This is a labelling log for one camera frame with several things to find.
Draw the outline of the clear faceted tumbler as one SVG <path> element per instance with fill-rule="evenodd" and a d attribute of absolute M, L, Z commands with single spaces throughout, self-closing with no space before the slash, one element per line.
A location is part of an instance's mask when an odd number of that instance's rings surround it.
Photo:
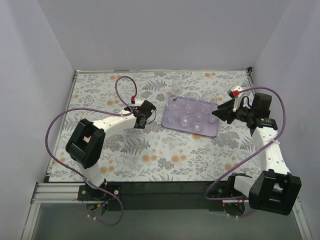
<path fill-rule="evenodd" d="M 193 110 L 182 110 L 179 116 L 179 122 L 183 127 L 189 127 L 193 123 Z"/>
<path fill-rule="evenodd" d="M 210 92 L 207 92 L 202 95 L 200 110 L 203 114 L 208 114 L 211 107 L 217 102 L 217 97 Z"/>

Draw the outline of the tall clear champagne flute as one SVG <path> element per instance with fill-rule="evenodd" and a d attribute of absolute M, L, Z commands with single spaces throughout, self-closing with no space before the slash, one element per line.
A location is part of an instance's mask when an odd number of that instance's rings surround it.
<path fill-rule="evenodd" d="M 177 107 L 177 95 L 175 92 L 168 92 L 167 100 L 166 100 L 166 108 L 168 110 L 168 114 L 166 117 L 166 121 L 170 124 L 173 124 L 176 120 L 176 116 L 174 114 L 174 110 Z"/>

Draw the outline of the small clear shot glass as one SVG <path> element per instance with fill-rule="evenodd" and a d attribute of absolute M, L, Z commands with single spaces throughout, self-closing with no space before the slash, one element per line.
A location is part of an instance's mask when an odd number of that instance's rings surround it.
<path fill-rule="evenodd" d="M 193 130 L 195 132 L 200 132 L 202 131 L 203 129 L 203 123 L 202 122 L 199 122 L 199 121 L 196 121 L 194 124 L 193 124 Z"/>

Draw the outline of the clear wine glass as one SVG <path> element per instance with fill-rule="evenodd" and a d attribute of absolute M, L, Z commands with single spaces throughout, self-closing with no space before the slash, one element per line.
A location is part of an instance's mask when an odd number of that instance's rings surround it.
<path fill-rule="evenodd" d="M 187 92 L 184 97 L 184 110 L 192 112 L 200 102 L 200 96 L 195 92 Z"/>

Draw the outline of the tall clear highball glass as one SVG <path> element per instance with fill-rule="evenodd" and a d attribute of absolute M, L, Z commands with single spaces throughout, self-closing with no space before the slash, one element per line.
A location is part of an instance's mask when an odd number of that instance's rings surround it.
<path fill-rule="evenodd" d="M 184 74 L 182 72 L 176 72 L 173 75 L 172 86 L 171 89 L 175 95 L 175 99 L 173 100 L 174 103 L 177 103 L 178 97 L 183 92 L 183 81 L 184 81 Z"/>

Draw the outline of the small clear tumbler front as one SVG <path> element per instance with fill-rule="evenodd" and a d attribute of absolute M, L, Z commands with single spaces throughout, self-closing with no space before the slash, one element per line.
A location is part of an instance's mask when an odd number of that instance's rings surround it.
<path fill-rule="evenodd" d="M 204 115 L 202 112 L 197 112 L 195 114 L 195 117 L 194 117 L 194 120 L 197 122 L 197 123 L 202 123 L 203 120 L 204 120 Z"/>

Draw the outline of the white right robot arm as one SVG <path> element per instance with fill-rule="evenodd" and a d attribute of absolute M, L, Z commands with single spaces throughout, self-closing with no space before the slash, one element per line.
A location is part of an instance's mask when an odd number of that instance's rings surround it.
<path fill-rule="evenodd" d="M 255 210 L 287 216 L 298 197 L 302 182 L 291 174 L 286 166 L 280 144 L 276 140 L 278 126 L 270 118 L 272 96 L 256 93 L 253 102 L 244 106 L 240 95 L 219 105 L 212 113 L 231 124 L 234 120 L 246 123 L 257 147 L 261 173 L 257 179 L 244 174 L 232 173 L 227 180 L 227 190 L 234 196 L 248 198 L 249 206 Z"/>

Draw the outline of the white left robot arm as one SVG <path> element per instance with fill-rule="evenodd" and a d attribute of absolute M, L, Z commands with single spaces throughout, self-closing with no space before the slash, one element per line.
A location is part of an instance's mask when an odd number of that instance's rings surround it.
<path fill-rule="evenodd" d="M 105 139 L 128 129 L 144 129 L 156 110 L 148 100 L 136 100 L 133 106 L 125 107 L 113 116 L 94 121 L 80 120 L 65 150 L 76 161 L 87 185 L 97 189 L 106 182 L 98 166 Z"/>

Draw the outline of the lavender plastic tray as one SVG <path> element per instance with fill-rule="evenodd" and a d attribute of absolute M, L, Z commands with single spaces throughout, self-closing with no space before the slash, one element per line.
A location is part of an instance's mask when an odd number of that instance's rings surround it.
<path fill-rule="evenodd" d="M 219 119 L 210 122 L 209 114 L 200 110 L 186 110 L 186 101 L 178 96 L 176 100 L 177 109 L 170 110 L 165 106 L 161 124 L 164 128 L 186 133 L 199 134 L 205 137 L 216 137 L 219 132 Z"/>

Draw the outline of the floral patterned table mat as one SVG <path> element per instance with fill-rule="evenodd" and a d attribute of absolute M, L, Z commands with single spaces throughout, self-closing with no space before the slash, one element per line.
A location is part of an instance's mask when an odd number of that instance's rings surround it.
<path fill-rule="evenodd" d="M 81 72 L 77 75 L 49 181 L 81 182 L 79 167 L 65 147 L 81 119 L 120 112 L 132 94 L 157 109 L 144 129 L 129 129 L 105 140 L 98 162 L 107 181 L 212 181 L 228 170 L 258 177 L 260 160 L 251 155 L 256 146 L 246 124 L 219 123 L 218 135 L 202 136 L 168 129 L 161 120 L 173 76 L 178 71 Z"/>

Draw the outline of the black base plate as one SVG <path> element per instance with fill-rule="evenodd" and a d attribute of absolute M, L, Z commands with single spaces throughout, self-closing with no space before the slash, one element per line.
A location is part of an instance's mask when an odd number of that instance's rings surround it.
<path fill-rule="evenodd" d="M 222 200 L 209 201 L 205 191 L 211 181 L 122 181 L 109 182 L 101 186 L 116 195 L 124 210 L 210 210 L 223 211 Z M 209 192 L 210 198 L 238 197 L 241 193 L 231 190 L 227 181 L 220 181 Z M 109 211 L 120 211 L 120 204 L 112 196 L 86 183 L 78 190 L 78 201 L 100 202 L 108 200 Z"/>

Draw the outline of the aluminium frame rail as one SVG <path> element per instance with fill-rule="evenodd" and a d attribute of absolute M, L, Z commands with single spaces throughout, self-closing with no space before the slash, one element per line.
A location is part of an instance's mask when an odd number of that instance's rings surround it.
<path fill-rule="evenodd" d="M 83 183 L 37 183 L 31 203 L 64 204 L 77 202 L 78 192 Z"/>

